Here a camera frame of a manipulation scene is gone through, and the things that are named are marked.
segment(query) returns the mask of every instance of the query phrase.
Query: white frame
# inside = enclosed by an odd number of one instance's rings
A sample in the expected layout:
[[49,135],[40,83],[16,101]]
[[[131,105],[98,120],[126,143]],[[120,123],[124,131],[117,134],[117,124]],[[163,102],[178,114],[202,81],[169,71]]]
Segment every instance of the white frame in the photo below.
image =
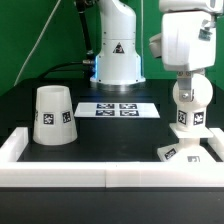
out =
[[16,162],[29,143],[16,128],[0,149],[0,187],[224,187],[224,163]]

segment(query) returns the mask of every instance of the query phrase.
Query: black cable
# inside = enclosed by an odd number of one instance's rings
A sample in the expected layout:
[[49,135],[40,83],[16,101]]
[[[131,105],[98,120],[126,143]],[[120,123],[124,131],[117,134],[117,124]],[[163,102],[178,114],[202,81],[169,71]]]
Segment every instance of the black cable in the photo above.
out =
[[86,10],[86,7],[88,8],[88,7],[91,7],[92,5],[93,4],[90,4],[84,0],[75,0],[75,6],[79,13],[79,18],[82,25],[82,32],[83,32],[84,42],[86,46],[86,56],[87,56],[87,59],[90,59],[90,60],[94,59],[95,56],[94,56],[93,48],[90,41],[89,30],[88,30],[86,16],[85,16],[85,10]]
[[93,59],[94,54],[93,54],[93,49],[92,49],[89,31],[87,27],[86,16],[84,13],[79,13],[79,18],[82,24],[83,36],[84,36],[86,52],[87,52],[87,59]]
[[80,61],[80,62],[68,62],[68,63],[63,63],[63,64],[59,64],[59,65],[55,65],[51,68],[49,68],[47,71],[43,72],[42,74],[40,74],[38,76],[39,79],[44,79],[46,75],[48,75],[50,72],[54,72],[54,71],[59,71],[57,69],[59,68],[63,68],[63,67],[67,67],[67,66],[72,66],[72,65],[82,65],[83,62]]

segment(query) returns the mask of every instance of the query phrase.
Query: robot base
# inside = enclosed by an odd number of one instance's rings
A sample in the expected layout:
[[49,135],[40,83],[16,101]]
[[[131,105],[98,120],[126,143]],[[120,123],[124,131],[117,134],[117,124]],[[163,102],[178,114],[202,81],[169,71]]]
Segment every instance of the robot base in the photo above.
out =
[[157,154],[162,162],[178,162],[178,163],[211,163],[215,160],[202,146],[194,146],[191,148],[182,148],[179,150],[178,144],[159,148]]
[[94,78],[90,79],[90,87],[95,89],[101,89],[105,91],[111,92],[128,92],[135,89],[141,89],[145,87],[145,78],[142,78],[140,81],[133,84],[105,84],[101,82],[97,82]]
[[176,124],[170,124],[171,129],[179,138],[179,143],[157,149],[157,154],[163,162],[215,162],[210,154],[200,146],[200,138],[212,138],[213,134],[206,127],[195,131],[178,130]]

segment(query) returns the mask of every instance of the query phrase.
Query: white block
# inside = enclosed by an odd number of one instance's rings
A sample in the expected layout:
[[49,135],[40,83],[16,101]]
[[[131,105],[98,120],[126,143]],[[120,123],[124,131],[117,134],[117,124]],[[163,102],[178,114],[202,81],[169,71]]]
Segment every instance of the white block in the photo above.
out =
[[140,187],[140,163],[107,163],[106,187]]
[[208,143],[222,161],[224,161],[224,132],[220,128],[210,128],[209,130],[213,133],[214,137],[208,139]]
[[16,162],[28,144],[28,128],[16,128],[0,149],[0,163]]

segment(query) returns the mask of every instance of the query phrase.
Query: blue light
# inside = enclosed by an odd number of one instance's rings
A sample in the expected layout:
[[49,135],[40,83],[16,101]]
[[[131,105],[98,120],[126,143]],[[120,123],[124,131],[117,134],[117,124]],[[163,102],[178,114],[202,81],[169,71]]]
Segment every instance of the blue light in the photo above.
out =
[[96,57],[95,59],[95,75],[94,75],[95,79],[97,79],[98,77],[98,58]]

